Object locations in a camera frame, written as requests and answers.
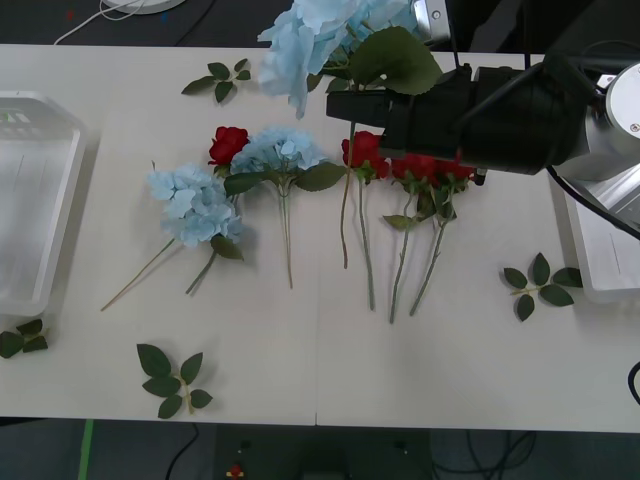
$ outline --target flower stem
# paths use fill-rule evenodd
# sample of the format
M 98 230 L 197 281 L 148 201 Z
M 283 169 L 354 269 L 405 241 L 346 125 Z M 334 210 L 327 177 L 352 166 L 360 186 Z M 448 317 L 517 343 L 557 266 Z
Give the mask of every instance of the flower stem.
M 440 243 L 442 242 L 442 237 L 444 236 L 444 229 L 449 223 L 448 220 L 444 221 L 440 226 L 440 232 L 438 233 L 438 240 L 436 241 L 436 248 L 433 251 L 433 256 L 431 257 L 431 265 L 429 265 L 429 270 L 427 270 L 427 276 L 422 283 L 422 287 L 420 287 L 420 291 L 418 292 L 418 296 L 416 297 L 416 301 L 413 302 L 413 307 L 411 307 L 410 316 L 414 316 L 418 307 L 420 306 L 420 302 L 422 301 L 422 296 L 424 295 L 425 290 L 427 289 L 427 285 L 429 284 L 429 279 L 431 279 L 431 274 L 433 273 L 433 269 L 436 266 L 436 260 L 440 256 Z
M 407 210 L 409 209 L 409 205 L 411 205 L 411 200 L 413 200 L 413 194 L 409 195 L 409 200 L 407 204 L 404 206 L 404 216 L 408 217 Z M 391 315 L 389 317 L 389 323 L 393 325 L 393 322 L 396 319 L 396 302 L 398 300 L 398 284 L 400 283 L 400 276 L 402 275 L 402 267 L 404 266 L 404 257 L 407 254 L 407 243 L 409 242 L 409 231 L 411 230 L 411 224 L 413 222 L 409 221 L 409 225 L 404 231 L 404 241 L 402 244 L 402 252 L 400 253 L 400 265 L 398 266 L 398 273 L 396 274 L 396 281 L 393 284 L 393 295 L 391 297 Z
M 539 287 L 533 287 L 533 288 L 523 288 L 522 290 L 516 290 L 512 292 L 511 295 L 522 295 L 523 293 L 537 292 L 541 290 L 544 286 L 545 285 L 540 285 Z
M 162 255 L 162 254 L 167 250 L 167 248 L 169 248 L 171 245 L 173 245 L 173 242 L 174 242 L 174 241 L 175 241 L 175 238 L 172 238 L 171 240 L 169 240 L 169 243 L 167 243 L 167 244 L 162 248 L 162 250 L 160 250 L 160 251 L 158 252 L 158 254 L 157 254 L 155 257 L 153 257 L 153 258 L 151 259 L 151 261 L 150 261 L 149 263 L 147 263 L 144 267 L 142 267 L 142 270 L 140 270 L 140 271 L 137 273 L 137 275 L 136 275 L 135 277 L 133 277 L 133 279 L 132 279 L 129 283 L 127 283 L 127 284 L 124 286 L 124 288 L 123 288 L 122 290 L 120 290 L 118 293 L 116 293 L 115 297 L 113 297 L 111 300 L 109 300 L 109 302 L 108 302 L 104 307 L 102 307 L 102 308 L 100 309 L 100 311 L 101 311 L 101 312 L 104 312 L 107 308 L 109 308 L 111 305 L 113 305 L 114 303 L 116 303 L 116 301 L 118 300 L 118 298 L 120 298 L 120 296 L 121 296 L 124 292 L 126 292 L 126 291 L 127 291 L 127 289 L 128 289 L 131 285 L 133 285 L 133 283 L 134 283 L 138 278 L 140 278 L 140 275 L 142 275 L 142 274 L 144 273 L 144 271 L 145 271 L 147 268 L 149 268 L 149 267 L 151 266 L 151 264 L 152 264 L 153 262 L 155 262 L 155 261 L 158 259 L 158 257 L 160 257 L 160 255 Z
M 351 122 L 349 132 L 349 157 L 347 160 L 347 181 L 344 185 L 344 196 L 342 197 L 342 209 L 340 210 L 340 239 L 342 240 L 342 254 L 344 256 L 344 269 L 349 267 L 349 255 L 347 254 L 347 242 L 344 240 L 344 210 L 347 206 L 347 195 L 349 194 L 349 183 L 351 182 L 351 162 L 353 161 L 353 142 L 356 136 L 356 123 Z
M 285 253 L 287 255 L 287 272 L 289 274 L 289 288 L 293 290 L 293 275 L 291 273 L 291 214 L 288 209 L 287 196 L 284 193 L 280 194 L 280 200 L 282 202 L 282 223 L 284 226 L 284 246 Z
M 362 243 L 364 244 L 364 257 L 367 261 L 367 283 L 369 286 L 369 309 L 373 312 L 376 309 L 376 294 L 373 288 L 373 268 L 371 267 L 371 255 L 369 254 L 369 240 L 367 239 L 367 228 L 364 222 L 362 206 L 362 180 L 358 179 L 358 209 L 360 211 L 360 229 L 362 230 Z
M 204 276 L 207 274 L 207 272 L 209 271 L 209 269 L 211 268 L 211 265 L 213 265 L 213 261 L 216 259 L 216 256 L 218 254 L 215 252 L 215 250 L 213 251 L 213 253 L 211 254 L 211 257 L 209 258 L 209 261 L 207 262 L 207 264 L 204 266 L 204 268 L 200 271 L 200 273 L 198 274 L 198 276 L 196 277 L 196 279 L 193 281 L 193 283 L 191 285 L 189 285 L 189 288 L 187 288 L 187 291 L 184 292 L 186 295 L 189 295 L 191 293 L 191 291 L 196 288 L 196 286 L 202 281 L 202 279 L 204 278 Z

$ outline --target dark floor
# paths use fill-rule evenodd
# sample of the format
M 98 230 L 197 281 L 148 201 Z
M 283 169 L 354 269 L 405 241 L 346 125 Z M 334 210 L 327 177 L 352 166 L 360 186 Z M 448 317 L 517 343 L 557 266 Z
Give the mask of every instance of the dark floor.
M 269 472 L 295 471 L 298 457 L 290 454 L 302 444 L 308 428 L 245 427 L 200 424 L 200 437 L 176 463 L 171 478 L 221 480 L 237 459 L 245 462 L 252 480 L 293 480 Z M 336 444 L 346 451 L 345 464 L 359 480 L 425 480 L 429 464 L 425 454 L 427 431 L 383 429 L 329 429 Z M 83 422 L 42 420 L 0 428 L 0 479 L 41 480 L 77 477 Z M 165 476 L 173 456 L 192 437 L 190 424 L 166 422 L 96 422 L 89 479 L 156 480 Z M 242 453 L 243 440 L 250 446 Z M 472 437 L 483 466 L 495 463 L 503 453 L 504 432 L 474 432 Z M 404 441 L 407 455 L 397 447 Z M 464 431 L 431 433 L 434 461 L 445 468 L 471 469 Z M 480 475 L 440 473 L 441 480 Z M 637 480 L 640 478 L 640 437 L 637 435 L 538 433 L 531 457 L 509 470 L 502 480 Z

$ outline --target rose stem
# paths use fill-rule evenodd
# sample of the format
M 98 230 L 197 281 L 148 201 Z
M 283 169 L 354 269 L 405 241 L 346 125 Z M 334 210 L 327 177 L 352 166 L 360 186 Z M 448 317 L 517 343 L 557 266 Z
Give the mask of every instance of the rose stem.
M 364 213 L 362 211 L 362 180 L 358 179 L 358 209 L 360 211 L 360 229 L 362 230 L 362 243 L 364 244 L 364 256 L 367 260 L 367 281 L 369 286 L 369 309 L 373 312 L 376 309 L 376 294 L 373 288 L 373 268 L 371 267 L 371 255 L 369 254 L 369 241 L 367 239 L 367 228 L 364 223 Z
M 429 283 L 429 279 L 431 278 L 433 269 L 436 266 L 436 260 L 438 260 L 438 257 L 440 256 L 440 243 L 442 242 L 442 237 L 444 236 L 444 229 L 447 226 L 447 223 L 449 223 L 448 220 L 443 222 L 442 225 L 440 226 L 440 232 L 438 233 L 438 240 L 436 241 L 436 248 L 433 252 L 433 257 L 431 257 L 431 265 L 429 265 L 427 276 L 424 279 L 422 287 L 420 287 L 420 292 L 418 292 L 418 297 L 416 298 L 416 301 L 413 302 L 413 307 L 411 307 L 411 312 L 409 313 L 409 315 L 412 317 L 416 314 L 416 311 L 420 306 L 420 301 L 422 300 L 422 296 L 424 295 L 424 292 L 427 289 L 427 284 Z
M 436 266 L 436 261 L 438 260 L 438 257 L 440 256 L 440 243 L 442 243 L 442 238 L 444 237 L 444 229 L 447 226 L 447 224 L 451 221 L 451 219 L 453 218 L 453 193 L 450 192 L 449 193 L 449 202 L 451 203 L 451 213 L 449 215 L 448 218 L 445 218 L 442 222 L 442 224 L 440 224 L 440 232 L 438 233 L 438 239 L 436 240 L 436 248 L 433 251 L 433 256 L 431 257 L 431 265 L 429 265 L 429 270 L 427 271 L 427 276 L 424 279 L 424 282 L 422 283 L 422 286 L 420 287 L 420 291 L 418 292 L 418 296 L 416 297 L 416 301 L 413 302 L 413 306 L 411 307 L 411 312 L 409 312 L 409 316 L 413 317 L 416 314 L 416 311 L 418 310 L 418 307 L 420 306 L 420 301 L 422 300 L 422 296 L 424 295 L 425 290 L 427 289 L 427 284 L 429 283 L 429 280 L 431 279 L 431 274 L 433 273 L 433 269 Z
M 413 194 L 409 195 L 409 200 L 404 206 L 404 216 L 408 218 L 407 210 L 413 200 Z M 393 295 L 391 297 L 391 316 L 389 317 L 389 323 L 393 325 L 396 318 L 396 301 L 398 299 L 398 284 L 400 283 L 400 276 L 402 275 L 402 267 L 404 266 L 404 257 L 407 254 L 407 243 L 409 242 L 409 231 L 411 230 L 411 222 L 408 223 L 407 228 L 404 231 L 404 241 L 402 244 L 402 252 L 400 253 L 400 266 L 398 266 L 398 273 L 396 274 L 396 281 L 393 284 Z
M 138 272 L 138 274 L 137 274 L 135 277 L 133 277 L 133 279 L 132 279 L 129 283 L 127 283 L 127 284 L 124 286 L 124 288 L 123 288 L 122 290 L 120 290 L 118 293 L 116 293 L 116 296 L 115 296 L 115 297 L 113 297 L 111 300 L 109 300 L 109 302 L 108 302 L 104 307 L 102 307 L 102 308 L 100 309 L 100 311 L 101 311 L 101 312 L 104 312 L 107 308 L 109 308 L 111 305 L 113 305 L 113 304 L 116 302 L 116 300 L 118 300 L 118 298 L 120 298 L 120 296 L 121 296 L 121 295 L 122 295 L 122 294 L 123 294 L 123 293 L 124 293 L 124 292 L 125 292 L 125 291 L 130 287 L 130 286 L 131 286 L 131 285 L 133 285 L 133 283 L 134 283 L 138 278 L 140 278 L 140 275 L 142 275 L 142 274 L 144 273 L 144 271 L 145 271 L 147 268 L 149 268 L 149 267 L 151 266 L 151 264 L 152 264 L 153 262 L 155 262 L 155 261 L 158 259 L 158 257 L 160 257 L 160 255 L 162 255 L 162 254 L 167 250 L 167 248 L 169 248 L 169 247 L 173 244 L 173 242 L 174 242 L 174 241 L 175 241 L 175 238 L 172 238 L 171 240 L 169 240 L 169 243 L 167 243 L 167 244 L 162 248 L 162 250 L 160 250 L 160 251 L 158 252 L 158 254 L 157 254 L 155 257 L 153 257 L 153 258 L 151 259 L 151 261 L 150 261 L 149 263 L 147 263 L 144 267 L 142 267 L 142 270 L 140 270 L 140 271 Z
M 209 271 L 209 269 L 211 268 L 211 265 L 213 265 L 213 261 L 216 259 L 216 256 L 218 254 L 214 251 L 211 254 L 211 257 L 209 258 L 209 261 L 207 262 L 207 264 L 204 266 L 204 268 L 200 271 L 200 273 L 198 274 L 198 276 L 196 277 L 196 279 L 193 281 L 193 283 L 191 285 L 189 285 L 189 288 L 187 288 L 187 291 L 184 292 L 186 295 L 189 295 L 191 293 L 191 291 L 196 288 L 196 286 L 202 281 L 202 279 L 204 278 L 204 276 L 207 274 L 207 272 Z
M 349 132 L 349 158 L 347 160 L 347 181 L 344 185 L 344 196 L 342 197 L 342 209 L 340 210 L 340 239 L 342 240 L 342 254 L 344 256 L 345 270 L 349 266 L 349 256 L 347 254 L 347 243 L 344 240 L 344 210 L 347 206 L 347 195 L 349 194 L 349 183 L 351 182 L 351 162 L 353 161 L 353 142 L 356 136 L 356 123 L 351 122 Z

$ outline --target red rose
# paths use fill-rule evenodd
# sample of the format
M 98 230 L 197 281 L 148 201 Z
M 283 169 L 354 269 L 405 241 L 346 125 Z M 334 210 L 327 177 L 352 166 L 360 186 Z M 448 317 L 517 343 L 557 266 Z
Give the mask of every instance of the red rose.
M 244 128 L 219 127 L 209 150 L 213 161 L 209 165 L 229 165 L 236 153 L 249 143 L 249 133 Z
M 387 178 L 389 175 L 389 164 L 387 159 L 380 156 L 380 135 L 371 132 L 356 132 L 353 141 L 353 158 L 351 168 L 361 168 L 365 161 L 376 171 L 376 178 Z M 349 140 L 342 141 L 342 160 L 345 165 L 349 165 Z
M 407 172 L 411 172 L 411 175 L 416 180 L 422 180 L 427 178 L 429 183 L 437 185 L 436 180 L 436 160 L 433 157 L 427 155 L 417 155 L 415 153 L 408 153 L 401 160 L 391 161 L 391 170 L 393 176 L 403 180 Z
M 456 155 L 456 159 L 453 162 L 438 161 L 438 173 L 447 175 L 452 173 L 457 180 L 463 180 L 465 178 L 471 178 L 473 176 L 474 169 L 472 167 L 463 167 L 460 165 L 462 158 L 460 150 Z

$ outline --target loose leaf sprig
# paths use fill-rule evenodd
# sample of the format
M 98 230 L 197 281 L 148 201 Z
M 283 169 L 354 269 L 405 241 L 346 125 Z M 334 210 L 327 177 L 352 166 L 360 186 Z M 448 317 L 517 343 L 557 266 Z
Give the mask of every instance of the loose leaf sprig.
M 158 418 L 164 420 L 173 417 L 180 410 L 183 400 L 187 402 L 191 415 L 195 412 L 194 409 L 209 405 L 213 398 L 207 392 L 199 389 L 189 391 L 189 385 L 200 372 L 202 353 L 187 359 L 180 367 L 179 373 L 172 373 L 171 362 L 158 347 L 138 344 L 137 349 L 140 365 L 144 373 L 151 377 L 142 385 L 142 388 L 152 395 L 165 399 L 158 409 Z M 181 386 L 185 391 L 184 397 L 178 395 Z
M 236 76 L 231 78 L 231 72 L 223 63 L 210 63 L 207 65 L 211 75 L 202 77 L 198 80 L 194 80 L 182 90 L 183 95 L 195 95 L 208 90 L 215 86 L 215 97 L 218 103 L 222 103 L 227 96 L 237 89 L 235 81 L 247 81 L 251 80 L 251 72 L 247 66 L 248 60 L 242 59 L 236 63 L 233 68 L 236 72 Z
M 531 265 L 531 275 L 535 287 L 527 288 L 527 277 L 515 268 L 505 268 L 503 275 L 507 283 L 516 288 L 511 295 L 520 295 L 516 301 L 516 314 L 520 321 L 524 322 L 531 316 L 535 309 L 535 302 L 530 295 L 539 292 L 539 295 L 556 307 L 573 305 L 573 297 L 562 287 L 582 288 L 582 276 L 577 268 L 566 267 L 558 270 L 551 278 L 549 262 L 542 253 L 538 253 Z
M 47 350 L 47 331 L 42 331 L 42 320 L 31 320 L 18 325 L 18 333 L 4 331 L 0 333 L 0 357 L 11 358 L 20 350 L 23 353 Z

